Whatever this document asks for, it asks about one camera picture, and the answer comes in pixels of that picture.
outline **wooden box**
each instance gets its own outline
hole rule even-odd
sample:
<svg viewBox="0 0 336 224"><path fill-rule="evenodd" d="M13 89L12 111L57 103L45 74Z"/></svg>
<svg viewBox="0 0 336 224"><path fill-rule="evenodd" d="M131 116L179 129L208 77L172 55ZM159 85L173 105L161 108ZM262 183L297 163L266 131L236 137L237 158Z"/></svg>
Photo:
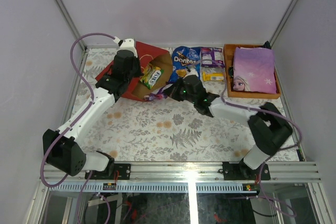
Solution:
<svg viewBox="0 0 336 224"><path fill-rule="evenodd" d="M278 99L281 95L281 90L280 90L279 80L278 80L278 76L277 76L275 69L274 69L274 76L275 76L275 82L276 82L276 87L277 87L276 94L235 91L233 89L233 78L229 76L228 70L229 70L229 67L233 66L233 58L234 58L236 47L255 48L255 47L260 47L260 45L225 44L224 63L225 63L225 72L226 72L227 95L229 97L237 97L237 98Z"/></svg>

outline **floral tablecloth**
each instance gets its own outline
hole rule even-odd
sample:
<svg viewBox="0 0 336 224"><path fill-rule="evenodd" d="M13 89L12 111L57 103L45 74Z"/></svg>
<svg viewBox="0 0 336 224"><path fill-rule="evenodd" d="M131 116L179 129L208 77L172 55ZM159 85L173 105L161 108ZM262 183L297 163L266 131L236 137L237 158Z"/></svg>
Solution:
<svg viewBox="0 0 336 224"><path fill-rule="evenodd" d="M173 48L166 48L172 53ZM113 59L117 49L88 49L83 71L91 85ZM224 89L223 82L204 82L212 93ZM81 82L73 108L75 113L89 98ZM231 99L261 105L262 99ZM269 100L283 112L281 100ZM285 145L293 144L292 137ZM84 151L99 150L118 161L239 161L254 145L248 127L228 119L197 113L191 103L170 98L138 102L121 98L96 122L81 144ZM273 161L297 161L296 150L282 151Z"/></svg>

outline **glass panel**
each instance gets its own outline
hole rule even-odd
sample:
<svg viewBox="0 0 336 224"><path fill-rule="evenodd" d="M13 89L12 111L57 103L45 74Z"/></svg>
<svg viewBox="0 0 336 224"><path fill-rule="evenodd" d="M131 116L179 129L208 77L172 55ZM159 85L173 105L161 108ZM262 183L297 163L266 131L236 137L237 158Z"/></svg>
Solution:
<svg viewBox="0 0 336 224"><path fill-rule="evenodd" d="M284 212L279 213L270 203L259 198L236 199L246 197L246 194L197 194L199 224L208 223L237 223L237 224L315 224L316 219L311 207L308 191L305 185L278 184L264 185L266 194L285 202L292 207L297 216L295 218L285 204L275 205Z"/></svg>
<svg viewBox="0 0 336 224"><path fill-rule="evenodd" d="M190 223L188 193L107 193L104 195L109 200L111 208L108 223ZM75 215L77 197L78 193L51 192L41 223L77 223ZM72 199L71 207L66 213L69 199ZM96 194L84 193L79 215L82 224L103 224L108 216L107 204Z"/></svg>
<svg viewBox="0 0 336 224"><path fill-rule="evenodd" d="M304 184L264 184L266 195L281 200L280 204L274 202L283 211L282 214L272 208L267 200L262 199L261 193L258 195L259 198L235 199L246 197L246 193L218 193L216 192L218 187L212 188L214 189L210 188L206 193L197 193L197 207L194 202L190 206L189 198L192 199L192 192L190 195L189 193L105 193L104 196L109 200L111 207L108 223L185 224L191 223L190 209L193 209L192 212L197 209L199 224L317 224ZM45 207L41 223L76 223L77 198L78 193L50 192L48 206ZM284 202L295 210L297 214L295 218L287 216L293 213ZM105 223L108 215L107 204L96 194L84 193L79 214L81 223Z"/></svg>

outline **snack bag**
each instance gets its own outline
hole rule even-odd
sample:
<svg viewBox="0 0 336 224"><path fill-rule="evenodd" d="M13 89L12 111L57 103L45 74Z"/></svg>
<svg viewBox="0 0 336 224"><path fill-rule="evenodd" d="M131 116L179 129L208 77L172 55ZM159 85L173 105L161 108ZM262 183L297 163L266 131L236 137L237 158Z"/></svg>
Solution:
<svg viewBox="0 0 336 224"><path fill-rule="evenodd" d="M140 82L144 84L148 89L152 89L162 73L163 69L148 63L143 72L143 76L140 78Z"/></svg>
<svg viewBox="0 0 336 224"><path fill-rule="evenodd" d="M202 67L206 68L224 68L222 48L201 49Z"/></svg>
<svg viewBox="0 0 336 224"><path fill-rule="evenodd" d="M186 67L200 60L200 47L177 47L172 53L173 73L170 76L168 83L174 83L180 77L185 77L187 74ZM200 64L195 66L195 69L200 75Z"/></svg>

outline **red gift bag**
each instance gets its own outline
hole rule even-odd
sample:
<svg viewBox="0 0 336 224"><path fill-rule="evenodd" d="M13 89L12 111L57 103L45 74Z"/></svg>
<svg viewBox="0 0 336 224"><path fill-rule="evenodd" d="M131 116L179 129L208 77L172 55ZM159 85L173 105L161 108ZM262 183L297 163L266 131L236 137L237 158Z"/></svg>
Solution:
<svg viewBox="0 0 336 224"><path fill-rule="evenodd" d="M170 53L162 48L141 42L136 42L135 48L137 49L138 57L140 59L141 72L145 70L148 63L163 69L162 75L151 90L139 82L140 78L133 78L127 91L122 95L122 97L131 100L144 101L143 97L145 95L166 85L166 82L173 72L173 62ZM97 81L110 70L112 64L113 61L99 75L97 75Z"/></svg>

